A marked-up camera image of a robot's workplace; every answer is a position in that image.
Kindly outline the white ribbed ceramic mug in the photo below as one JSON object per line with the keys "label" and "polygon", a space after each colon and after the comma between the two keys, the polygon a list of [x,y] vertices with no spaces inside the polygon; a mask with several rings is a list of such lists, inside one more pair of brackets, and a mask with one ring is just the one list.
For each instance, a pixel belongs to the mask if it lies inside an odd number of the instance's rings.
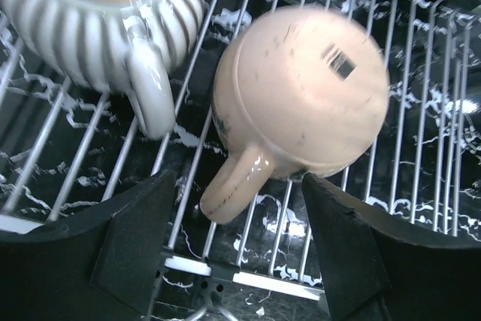
{"label": "white ribbed ceramic mug", "polygon": [[1,0],[26,46],[74,83],[128,96],[141,131],[170,132],[169,76],[195,45],[204,0]]}

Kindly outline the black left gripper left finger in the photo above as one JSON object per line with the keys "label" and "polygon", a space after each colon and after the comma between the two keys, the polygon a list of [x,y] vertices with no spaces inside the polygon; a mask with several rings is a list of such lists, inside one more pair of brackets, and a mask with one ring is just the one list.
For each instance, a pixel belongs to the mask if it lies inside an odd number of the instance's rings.
{"label": "black left gripper left finger", "polygon": [[175,175],[27,234],[1,233],[3,320],[138,320],[150,308]]}

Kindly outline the tan glazed ceramic mug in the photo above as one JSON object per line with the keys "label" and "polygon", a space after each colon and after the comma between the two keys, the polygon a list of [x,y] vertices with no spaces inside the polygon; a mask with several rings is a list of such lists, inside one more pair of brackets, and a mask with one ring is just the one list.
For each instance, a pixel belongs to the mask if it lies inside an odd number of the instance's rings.
{"label": "tan glazed ceramic mug", "polygon": [[202,213],[225,224],[271,178],[329,177],[354,163],[380,133],[389,86],[378,43],[341,12],[290,5],[261,15],[217,66],[213,124],[228,155]]}

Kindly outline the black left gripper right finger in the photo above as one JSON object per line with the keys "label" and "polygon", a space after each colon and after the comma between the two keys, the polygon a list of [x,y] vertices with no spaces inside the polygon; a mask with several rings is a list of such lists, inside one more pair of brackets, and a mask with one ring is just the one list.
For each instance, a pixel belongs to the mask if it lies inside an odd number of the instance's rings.
{"label": "black left gripper right finger", "polygon": [[302,193],[333,320],[478,320],[480,244],[398,219],[307,174]]}

